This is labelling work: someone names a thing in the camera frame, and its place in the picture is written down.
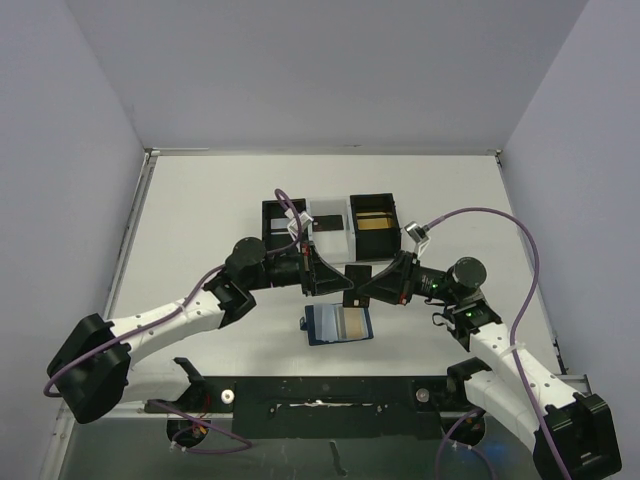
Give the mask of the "black card from holder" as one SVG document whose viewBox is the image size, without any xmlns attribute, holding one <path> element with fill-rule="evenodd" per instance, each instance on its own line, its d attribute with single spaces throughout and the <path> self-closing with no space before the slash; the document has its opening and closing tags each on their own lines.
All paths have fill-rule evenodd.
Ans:
<svg viewBox="0 0 640 480">
<path fill-rule="evenodd" d="M 353 287 L 343 292 L 343 306 L 345 308 L 368 308 L 370 297 L 363 294 L 360 288 L 371 280 L 372 266 L 348 264 L 345 266 L 344 275 L 353 283 Z"/>
</svg>

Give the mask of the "blue leather card holder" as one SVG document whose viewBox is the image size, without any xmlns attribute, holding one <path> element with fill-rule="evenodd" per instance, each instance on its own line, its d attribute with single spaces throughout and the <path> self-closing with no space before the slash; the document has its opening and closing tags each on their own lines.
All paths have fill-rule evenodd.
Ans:
<svg viewBox="0 0 640 480">
<path fill-rule="evenodd" d="M 343 309 L 346 308 L 342 304 L 328 303 L 306 305 L 304 307 L 304 314 L 301 317 L 299 324 L 300 330 L 306 333 L 307 341 L 310 346 L 351 343 L 374 338 L 369 309 L 357 308 L 364 309 L 366 311 L 369 336 L 359 340 L 340 340 L 337 332 L 337 320 L 339 313 Z"/>
</svg>

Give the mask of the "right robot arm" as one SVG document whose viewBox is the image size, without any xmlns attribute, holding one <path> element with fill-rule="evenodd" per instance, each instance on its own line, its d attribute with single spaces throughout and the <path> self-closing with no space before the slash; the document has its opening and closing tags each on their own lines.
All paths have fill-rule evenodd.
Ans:
<svg viewBox="0 0 640 480">
<path fill-rule="evenodd" d="M 415 296 L 442 303 L 444 326 L 471 355 L 447 371 L 455 393 L 516 436 L 541 478 L 605 479 L 619 472 L 608 404 L 596 394 L 580 393 L 511 341 L 510 329 L 481 291 L 486 277 L 484 265 L 473 257 L 440 271 L 400 252 L 358 292 L 392 305 Z"/>
</svg>

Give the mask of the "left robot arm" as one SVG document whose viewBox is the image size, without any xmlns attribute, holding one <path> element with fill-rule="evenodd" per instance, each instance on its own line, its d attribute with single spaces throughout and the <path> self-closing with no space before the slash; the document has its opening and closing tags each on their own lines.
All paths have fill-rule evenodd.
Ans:
<svg viewBox="0 0 640 480">
<path fill-rule="evenodd" d="M 44 393 L 62 398 L 80 424 L 100 419 L 126 397 L 146 400 L 148 393 L 129 377 L 137 363 L 190 336 L 239 321 L 255 307 L 257 290 L 295 285 L 306 296 L 354 287 L 310 241 L 270 253 L 260 239 L 243 238 L 186 297 L 129 317 L 81 319 L 49 363 Z"/>
</svg>

